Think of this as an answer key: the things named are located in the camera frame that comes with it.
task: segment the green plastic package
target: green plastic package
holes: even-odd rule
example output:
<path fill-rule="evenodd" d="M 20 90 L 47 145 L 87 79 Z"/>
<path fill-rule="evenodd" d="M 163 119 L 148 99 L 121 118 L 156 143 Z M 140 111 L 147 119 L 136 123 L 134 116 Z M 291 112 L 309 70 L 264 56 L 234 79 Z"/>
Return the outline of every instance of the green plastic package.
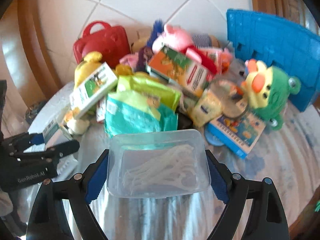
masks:
<path fill-rule="evenodd" d="M 134 90 L 109 93 L 105 131 L 117 134 L 177 130 L 178 115 L 170 108 Z"/>
<path fill-rule="evenodd" d="M 173 111 L 176 111 L 181 96 L 179 91 L 142 76 L 119 76 L 117 92 L 126 90 L 152 96 Z"/>

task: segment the transparent plastic box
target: transparent plastic box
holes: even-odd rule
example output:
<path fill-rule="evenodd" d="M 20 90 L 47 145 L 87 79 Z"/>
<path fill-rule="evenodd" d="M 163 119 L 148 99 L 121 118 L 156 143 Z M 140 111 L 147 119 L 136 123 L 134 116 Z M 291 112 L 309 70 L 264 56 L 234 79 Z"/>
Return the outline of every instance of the transparent plastic box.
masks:
<path fill-rule="evenodd" d="M 110 140 L 108 192 L 124 198 L 165 198 L 206 190 L 211 183 L 197 130 L 121 134 Z"/>

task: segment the screw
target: screw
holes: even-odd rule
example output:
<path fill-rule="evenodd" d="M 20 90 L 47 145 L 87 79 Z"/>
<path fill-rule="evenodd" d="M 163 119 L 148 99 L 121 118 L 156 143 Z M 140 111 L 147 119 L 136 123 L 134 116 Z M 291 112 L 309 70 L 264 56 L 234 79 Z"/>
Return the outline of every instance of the screw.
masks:
<path fill-rule="evenodd" d="M 264 179 L 264 182 L 267 183 L 267 184 L 272 184 L 272 179 L 270 179 L 270 178 L 265 178 L 265 179 Z"/>
<path fill-rule="evenodd" d="M 45 180 L 43 181 L 43 184 L 48 185 L 50 182 L 51 182 L 51 179 L 45 179 Z"/>
<path fill-rule="evenodd" d="M 79 180 L 79 179 L 82 178 L 82 174 L 81 174 L 81 173 L 77 173 L 76 175 L 73 176 L 73 178 L 74 178 L 75 180 Z"/>
<path fill-rule="evenodd" d="M 234 173 L 234 174 L 232 174 L 232 177 L 234 178 L 234 179 L 241 179 L 241 175 L 239 174 L 239 173 Z"/>

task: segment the blue disc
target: blue disc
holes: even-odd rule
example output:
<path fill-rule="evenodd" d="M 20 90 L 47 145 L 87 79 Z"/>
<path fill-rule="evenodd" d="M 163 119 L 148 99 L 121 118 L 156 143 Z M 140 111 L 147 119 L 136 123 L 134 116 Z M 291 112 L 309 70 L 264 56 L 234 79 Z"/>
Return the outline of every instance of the blue disc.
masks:
<path fill-rule="evenodd" d="M 210 143 L 213 146 L 224 145 L 224 143 L 222 141 L 220 141 L 216 136 L 214 136 L 211 132 L 209 132 L 208 125 L 210 125 L 210 124 L 207 124 L 204 128 L 204 137 L 206 138 L 208 143 Z"/>

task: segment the blue fuzzy toy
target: blue fuzzy toy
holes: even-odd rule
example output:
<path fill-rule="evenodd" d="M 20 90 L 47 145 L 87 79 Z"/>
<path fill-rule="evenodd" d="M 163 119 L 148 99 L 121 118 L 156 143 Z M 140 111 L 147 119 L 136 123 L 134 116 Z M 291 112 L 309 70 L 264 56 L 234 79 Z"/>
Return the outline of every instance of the blue fuzzy toy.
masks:
<path fill-rule="evenodd" d="M 158 19 L 153 24 L 153 29 L 150 38 L 147 41 L 147 47 L 152 48 L 153 42 L 158 38 L 158 36 L 164 31 L 164 24 L 161 19 Z"/>

